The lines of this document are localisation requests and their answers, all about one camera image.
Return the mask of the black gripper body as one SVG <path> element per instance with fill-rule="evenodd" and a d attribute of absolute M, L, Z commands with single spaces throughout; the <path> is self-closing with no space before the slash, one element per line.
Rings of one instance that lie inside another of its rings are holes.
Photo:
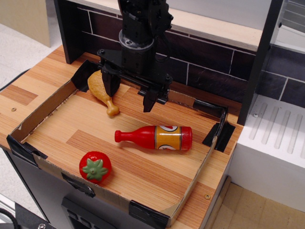
<path fill-rule="evenodd" d="M 97 54 L 101 59 L 101 72 L 109 72 L 140 86 L 139 94 L 143 97 L 147 91 L 154 90 L 157 92 L 156 102 L 167 102 L 173 78 L 163 69 L 161 63 L 167 61 L 169 56 L 157 58 L 155 45 L 147 50 L 132 50 L 126 47 L 121 50 L 100 49 Z"/>

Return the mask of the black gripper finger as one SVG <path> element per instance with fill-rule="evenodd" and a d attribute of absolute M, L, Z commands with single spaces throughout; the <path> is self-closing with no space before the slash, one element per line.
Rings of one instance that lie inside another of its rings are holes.
<path fill-rule="evenodd" d="M 102 71 L 102 80 L 104 83 L 105 91 L 108 96 L 114 96 L 120 87 L 120 77 L 117 75 L 110 74 L 109 72 Z"/>
<path fill-rule="evenodd" d="M 150 112 L 157 101 L 157 92 L 154 90 L 147 91 L 143 99 L 143 111 Z"/>

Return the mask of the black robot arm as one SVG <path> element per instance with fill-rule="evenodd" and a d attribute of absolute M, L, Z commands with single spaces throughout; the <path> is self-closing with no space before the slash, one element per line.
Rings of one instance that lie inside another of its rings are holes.
<path fill-rule="evenodd" d="M 99 69 L 109 96 L 119 89 L 121 79 L 140 86 L 143 110 L 150 112 L 156 102 L 166 103 L 172 77 L 156 58 L 158 39 L 168 43 L 165 31 L 173 16 L 164 0 L 121 0 L 122 29 L 119 32 L 121 50 L 100 49 Z"/>

